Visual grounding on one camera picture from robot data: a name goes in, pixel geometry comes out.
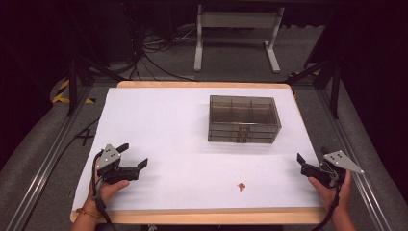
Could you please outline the black metal stand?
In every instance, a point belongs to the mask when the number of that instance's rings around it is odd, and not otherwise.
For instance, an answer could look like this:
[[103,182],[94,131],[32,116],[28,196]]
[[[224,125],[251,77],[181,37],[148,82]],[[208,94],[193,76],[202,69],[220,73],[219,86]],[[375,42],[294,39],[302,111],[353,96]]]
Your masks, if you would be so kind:
[[332,116],[338,119],[338,100],[340,91],[340,69],[336,61],[324,61],[307,67],[305,70],[295,73],[284,81],[284,84],[294,84],[295,82],[307,77],[308,75],[318,72],[318,77],[314,80],[313,86],[317,90],[323,90],[328,83],[331,83],[331,94],[329,108]]
[[94,68],[100,71],[105,76],[110,77],[117,83],[124,81],[124,78],[109,70],[102,64],[98,64],[95,61],[87,59],[81,56],[75,56],[70,64],[68,72],[69,80],[69,111],[68,116],[72,116],[76,108],[79,106],[80,99],[78,96],[78,84],[77,80],[80,80],[83,86],[90,87],[94,83],[93,75],[90,72],[90,68]]

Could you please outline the yellow black hazard tape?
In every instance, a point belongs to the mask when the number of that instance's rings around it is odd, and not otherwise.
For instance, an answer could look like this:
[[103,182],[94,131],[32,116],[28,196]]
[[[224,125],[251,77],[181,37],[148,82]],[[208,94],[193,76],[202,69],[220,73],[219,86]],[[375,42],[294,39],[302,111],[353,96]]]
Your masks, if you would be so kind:
[[[70,103],[69,97],[63,97],[65,90],[69,85],[69,80],[64,80],[58,89],[56,95],[52,99],[52,103]],[[93,104],[96,102],[94,98],[87,98],[85,101],[87,104]]]

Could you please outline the aluminium floor rail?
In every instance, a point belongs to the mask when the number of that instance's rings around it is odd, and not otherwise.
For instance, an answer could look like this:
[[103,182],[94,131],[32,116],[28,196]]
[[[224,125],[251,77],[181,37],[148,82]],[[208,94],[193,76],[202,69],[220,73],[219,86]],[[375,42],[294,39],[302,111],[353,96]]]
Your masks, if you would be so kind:
[[30,179],[30,185],[19,201],[18,207],[13,212],[13,216],[7,223],[4,231],[24,231],[53,169],[63,154],[63,145],[68,136],[68,132],[71,130],[71,127],[81,111],[81,108],[85,104],[86,99],[89,97],[90,92],[91,87],[82,87],[78,90],[78,93],[76,94],[77,105],[72,109],[69,109],[66,115],[61,117],[62,123],[57,126],[58,133],[51,138],[51,146],[47,149],[45,156],[41,159],[40,166],[35,168],[30,163],[29,170],[34,173],[34,176]]
[[[359,165],[359,161],[355,155],[353,148],[349,142],[348,137],[344,131],[344,128],[340,121],[332,115],[330,108],[330,99],[325,93],[324,90],[317,90],[317,95],[320,101],[321,106],[323,107],[330,124],[332,125],[338,140],[341,144],[341,150],[356,164]],[[359,194],[361,195],[370,218],[374,223],[376,231],[393,231],[390,223],[387,221],[382,208],[380,207],[374,191],[372,189],[371,183],[367,178],[367,174],[354,173],[353,179],[356,183]]]

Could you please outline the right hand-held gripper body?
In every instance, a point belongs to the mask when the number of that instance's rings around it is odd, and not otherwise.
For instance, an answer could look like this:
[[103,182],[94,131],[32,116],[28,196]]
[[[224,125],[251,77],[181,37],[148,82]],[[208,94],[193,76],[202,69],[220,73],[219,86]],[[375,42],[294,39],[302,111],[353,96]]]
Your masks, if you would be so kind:
[[323,161],[318,167],[307,163],[301,166],[302,175],[318,179],[326,188],[334,188],[337,184],[341,185],[344,182],[347,170],[358,174],[365,173],[343,151],[323,155]]

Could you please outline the white paper sheet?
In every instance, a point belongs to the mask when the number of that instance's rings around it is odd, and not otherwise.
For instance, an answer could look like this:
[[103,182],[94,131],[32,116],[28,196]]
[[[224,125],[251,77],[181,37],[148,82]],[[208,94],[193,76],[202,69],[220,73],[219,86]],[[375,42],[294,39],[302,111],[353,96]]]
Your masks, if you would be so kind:
[[[274,143],[208,141],[211,95],[273,97]],[[315,208],[319,196],[296,160],[317,157],[289,89],[112,88],[91,153],[129,143],[121,163],[148,165],[109,202],[111,211]],[[245,183],[243,192],[237,185]]]

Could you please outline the person's left hand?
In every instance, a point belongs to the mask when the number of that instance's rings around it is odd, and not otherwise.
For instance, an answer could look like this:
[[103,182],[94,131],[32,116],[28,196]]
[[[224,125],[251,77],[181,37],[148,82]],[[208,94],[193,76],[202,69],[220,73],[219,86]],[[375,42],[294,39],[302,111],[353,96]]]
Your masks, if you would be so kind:
[[[116,193],[125,189],[129,185],[130,182],[127,180],[122,180],[112,185],[102,182],[97,191],[103,203],[108,205]],[[83,205],[83,208],[88,212],[97,211],[95,202],[91,199],[93,196],[93,188],[93,184],[89,183],[89,195]]]

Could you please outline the smoky clear drawer box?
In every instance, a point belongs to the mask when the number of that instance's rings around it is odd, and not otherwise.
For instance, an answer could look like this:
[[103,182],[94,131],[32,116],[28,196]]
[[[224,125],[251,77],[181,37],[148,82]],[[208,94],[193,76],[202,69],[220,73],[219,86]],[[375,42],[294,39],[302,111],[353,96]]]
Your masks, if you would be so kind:
[[208,141],[272,144],[281,128],[273,97],[210,96]]

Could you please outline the white metal desk frame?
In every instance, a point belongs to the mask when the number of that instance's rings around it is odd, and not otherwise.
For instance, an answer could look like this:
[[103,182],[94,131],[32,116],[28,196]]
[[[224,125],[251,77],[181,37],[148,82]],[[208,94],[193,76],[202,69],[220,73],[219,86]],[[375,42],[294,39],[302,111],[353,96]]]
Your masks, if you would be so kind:
[[199,72],[202,68],[203,59],[203,29],[204,28],[249,28],[249,29],[271,29],[270,39],[264,42],[268,60],[272,71],[281,71],[276,55],[274,43],[284,15],[284,8],[278,8],[272,13],[239,13],[239,12],[208,12],[204,7],[197,7],[196,17],[196,47],[193,70]]

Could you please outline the person's right hand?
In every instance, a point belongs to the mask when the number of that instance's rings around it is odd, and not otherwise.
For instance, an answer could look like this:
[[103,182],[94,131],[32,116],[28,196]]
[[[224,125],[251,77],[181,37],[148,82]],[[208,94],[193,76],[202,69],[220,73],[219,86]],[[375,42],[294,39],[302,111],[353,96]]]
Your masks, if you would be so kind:
[[[328,189],[324,187],[321,184],[321,182],[314,177],[309,177],[308,181],[315,188],[315,190],[319,193],[319,196],[323,203],[324,208],[326,210],[329,210],[332,202],[335,199],[336,190]],[[350,191],[351,191],[351,173],[348,170],[346,172],[344,182],[342,183],[341,188],[340,188],[339,204],[336,207],[335,211],[347,211],[348,210]]]

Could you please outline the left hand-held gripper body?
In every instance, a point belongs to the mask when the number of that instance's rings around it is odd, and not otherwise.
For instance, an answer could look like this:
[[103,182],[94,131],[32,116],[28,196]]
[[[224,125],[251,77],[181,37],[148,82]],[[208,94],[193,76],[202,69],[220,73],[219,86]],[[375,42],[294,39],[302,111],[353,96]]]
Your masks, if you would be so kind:
[[99,152],[99,163],[96,165],[97,175],[109,184],[115,184],[122,180],[138,180],[141,169],[137,167],[121,167],[121,153],[116,151],[117,147],[107,144]]

